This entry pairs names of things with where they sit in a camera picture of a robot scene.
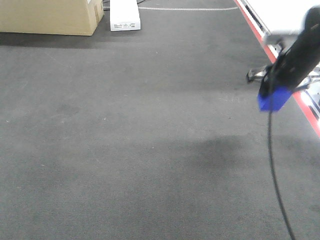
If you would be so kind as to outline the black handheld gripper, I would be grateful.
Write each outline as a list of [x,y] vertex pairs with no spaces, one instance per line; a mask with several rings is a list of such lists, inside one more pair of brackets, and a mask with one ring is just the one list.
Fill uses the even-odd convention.
[[271,95],[277,88],[292,92],[320,62],[320,7],[305,16],[304,29],[286,52],[281,52],[263,80],[259,95]]

